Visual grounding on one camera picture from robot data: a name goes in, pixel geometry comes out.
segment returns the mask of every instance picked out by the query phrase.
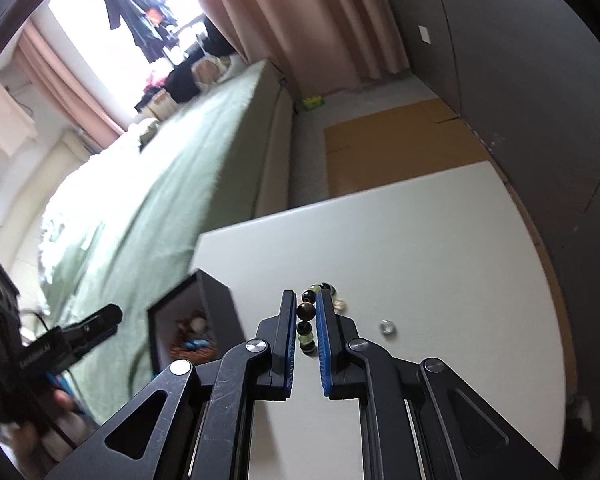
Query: hand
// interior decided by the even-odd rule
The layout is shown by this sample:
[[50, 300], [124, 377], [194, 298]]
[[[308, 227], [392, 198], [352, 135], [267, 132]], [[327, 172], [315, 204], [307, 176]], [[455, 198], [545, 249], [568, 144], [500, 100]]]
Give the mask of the hand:
[[[62, 409], [62, 415], [56, 418], [56, 424], [79, 446], [90, 436], [92, 430], [81, 416], [72, 412], [75, 403], [68, 393], [56, 390], [53, 400]], [[43, 479], [56, 462], [64, 460], [72, 452], [71, 447], [54, 431], [47, 431], [40, 438], [30, 422], [25, 422], [13, 431], [11, 449], [18, 469], [27, 480]]]

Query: black bead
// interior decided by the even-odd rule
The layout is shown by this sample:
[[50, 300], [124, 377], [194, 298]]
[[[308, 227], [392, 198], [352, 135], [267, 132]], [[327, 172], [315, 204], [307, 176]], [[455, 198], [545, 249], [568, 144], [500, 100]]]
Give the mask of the black bead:
[[315, 305], [312, 303], [300, 303], [296, 308], [296, 316], [302, 321], [311, 321], [315, 317]]
[[312, 290], [306, 290], [302, 293], [302, 301], [308, 303], [315, 303], [315, 292]]
[[308, 321], [301, 321], [300, 323], [298, 323], [296, 330], [298, 330], [299, 335], [307, 335], [312, 330], [311, 323], [309, 323]]
[[302, 343], [300, 343], [300, 349], [302, 350], [303, 353], [305, 353], [307, 355], [311, 355], [315, 351], [315, 341], [311, 341], [310, 343], [307, 343], [306, 345], [303, 345]]
[[321, 283], [320, 286], [322, 288], [328, 289], [332, 296], [336, 295], [336, 288], [333, 285], [331, 285], [331, 283], [324, 282], [324, 283]]

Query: pink cloth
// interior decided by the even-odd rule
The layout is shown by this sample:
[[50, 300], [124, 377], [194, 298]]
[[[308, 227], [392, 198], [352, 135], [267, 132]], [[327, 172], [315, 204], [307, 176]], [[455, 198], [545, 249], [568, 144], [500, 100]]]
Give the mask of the pink cloth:
[[198, 0], [250, 63], [270, 59], [296, 96], [409, 67], [387, 0]]
[[13, 57], [33, 85], [101, 147], [106, 148], [124, 133], [69, 72], [33, 23], [24, 25]]

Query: open box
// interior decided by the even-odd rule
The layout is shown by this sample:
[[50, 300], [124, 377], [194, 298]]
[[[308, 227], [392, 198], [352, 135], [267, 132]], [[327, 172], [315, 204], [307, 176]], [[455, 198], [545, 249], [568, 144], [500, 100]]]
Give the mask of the open box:
[[216, 355], [211, 360], [222, 358], [230, 348], [245, 342], [229, 288], [206, 272], [196, 270], [147, 310], [154, 374], [176, 360], [171, 356], [170, 346], [178, 334], [178, 320], [196, 310], [204, 312], [216, 345]]

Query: white wall outlet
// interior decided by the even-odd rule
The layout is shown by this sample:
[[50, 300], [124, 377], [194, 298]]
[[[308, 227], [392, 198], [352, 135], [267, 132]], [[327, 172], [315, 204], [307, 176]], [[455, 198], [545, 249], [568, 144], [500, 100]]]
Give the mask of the white wall outlet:
[[429, 37], [429, 29], [427, 29], [427, 27], [423, 27], [422, 25], [418, 25], [418, 29], [420, 30], [420, 37], [422, 38], [422, 41], [431, 44], [431, 38]]

